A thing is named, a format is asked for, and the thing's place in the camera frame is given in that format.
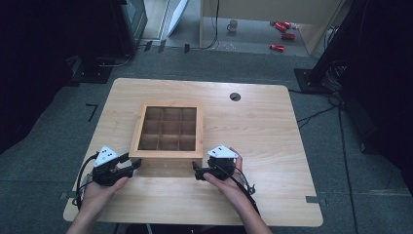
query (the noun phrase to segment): forearm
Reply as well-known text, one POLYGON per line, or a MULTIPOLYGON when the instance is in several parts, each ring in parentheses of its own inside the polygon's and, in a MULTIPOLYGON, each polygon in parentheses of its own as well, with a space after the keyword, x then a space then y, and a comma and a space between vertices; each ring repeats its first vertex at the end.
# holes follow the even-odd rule
POLYGON ((238 198, 231 201, 237 214, 240 216, 244 224, 246 233, 248 234, 272 234, 273 232, 268 228, 267 224, 261 216, 252 207, 250 202, 245 198, 238 198))
POLYGON ((89 234, 92 233, 94 228, 96 218, 92 218, 88 214, 83 214, 79 212, 75 219, 73 220, 70 228, 67 230, 66 234, 89 234))

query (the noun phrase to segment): gray carpet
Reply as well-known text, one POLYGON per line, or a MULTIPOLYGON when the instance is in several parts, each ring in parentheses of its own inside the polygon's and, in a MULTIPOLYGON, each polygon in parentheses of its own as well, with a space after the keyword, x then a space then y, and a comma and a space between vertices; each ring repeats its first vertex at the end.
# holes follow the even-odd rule
MULTIPOLYGON (((30 135, 0 158, 0 233, 64 233, 71 190, 99 115, 116 78, 149 78, 285 85, 298 90, 293 68, 312 68, 316 58, 158 48, 139 50, 114 68, 108 84, 64 87, 30 135), (89 122, 93 108, 98 104, 89 122)), ((302 119, 330 106, 325 96, 290 93, 302 119)), ((358 233, 411 233, 413 199, 399 170, 381 155, 359 152, 352 121, 341 113, 358 233)), ((272 227, 275 233, 355 233, 338 109, 313 118, 301 130, 324 223, 321 227, 272 227)), ((114 223, 98 223, 94 233, 113 233, 114 223)), ((119 232, 126 229, 121 224, 119 232)))

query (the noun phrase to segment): hand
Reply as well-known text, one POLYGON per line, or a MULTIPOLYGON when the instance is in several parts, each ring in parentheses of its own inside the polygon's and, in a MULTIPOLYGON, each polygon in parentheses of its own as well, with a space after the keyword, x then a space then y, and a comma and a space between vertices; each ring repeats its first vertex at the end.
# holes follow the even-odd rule
MULTIPOLYGON (((243 157, 233 148, 232 151, 236 152, 239 156, 235 162, 236 168, 240 171, 237 173, 237 169, 234 172, 233 178, 240 184, 244 184, 241 180, 241 172, 243 171, 243 157)), ((248 234, 272 234, 273 232, 265 224, 261 216, 252 207, 249 200, 243 194, 237 184, 230 178, 220 180, 211 174, 204 174, 204 178, 209 183, 215 185, 221 194, 223 194, 233 206, 234 210, 240 216, 241 221, 244 224, 246 233, 248 234)))
MULTIPOLYGON (((235 167, 239 171, 235 169, 233 178, 240 184, 244 184, 244 182, 241 180, 241 172, 243 171, 243 157, 234 148, 230 149, 239 155, 235 162, 235 167)), ((209 183, 215 185, 219 189, 219 192, 224 195, 233 206, 236 206, 236 204, 238 203, 249 203, 241 189, 230 178, 220 180, 211 174, 204 174, 204 178, 209 183)))
POLYGON ((67 233, 90 233, 94 223, 100 217, 110 199, 127 182, 128 178, 123 177, 110 187, 100 186, 95 182, 88 184, 85 188, 82 208, 76 215, 67 233))

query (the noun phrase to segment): red object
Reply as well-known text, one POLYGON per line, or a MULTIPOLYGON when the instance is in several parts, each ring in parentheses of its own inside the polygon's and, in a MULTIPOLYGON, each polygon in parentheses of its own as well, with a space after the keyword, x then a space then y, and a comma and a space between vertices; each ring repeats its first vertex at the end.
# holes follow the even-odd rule
POLYGON ((278 29, 280 32, 286 32, 286 27, 281 22, 276 22, 274 27, 278 29))
POLYGON ((283 52, 284 46, 271 43, 270 50, 283 52))
POLYGON ((282 34, 282 39, 283 40, 294 40, 295 39, 295 34, 292 33, 283 33, 282 34))
POLYGON ((291 28, 291 22, 282 22, 282 25, 284 25, 286 29, 291 28))

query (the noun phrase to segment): black tape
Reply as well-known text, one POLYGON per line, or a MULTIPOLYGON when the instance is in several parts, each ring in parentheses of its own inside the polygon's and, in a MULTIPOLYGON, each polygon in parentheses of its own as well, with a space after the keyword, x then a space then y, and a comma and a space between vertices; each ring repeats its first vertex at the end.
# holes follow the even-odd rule
POLYGON ((187 54, 189 52, 190 49, 190 45, 189 44, 185 44, 185 49, 183 50, 184 54, 187 54))
POLYGON ((148 41, 148 43, 146 43, 144 52, 151 50, 151 47, 152 47, 152 41, 148 41))
POLYGON ((318 197, 315 196, 306 196, 306 202, 307 203, 318 203, 322 207, 326 207, 327 201, 325 199, 319 199, 318 197))
POLYGON ((94 111, 92 111, 91 117, 89 117, 89 120, 88 120, 88 122, 91 122, 92 119, 93 119, 93 117, 94 117, 94 114, 96 113, 97 107, 98 107, 99 105, 98 105, 98 104, 87 104, 87 103, 86 103, 86 106, 94 106, 94 111))
POLYGON ((161 45, 159 46, 158 53, 163 52, 165 48, 165 44, 167 43, 167 39, 161 41, 161 45))
POLYGON ((318 198, 318 197, 314 197, 314 196, 306 196, 306 202, 307 202, 307 203, 318 203, 318 202, 319 202, 319 198, 318 198))

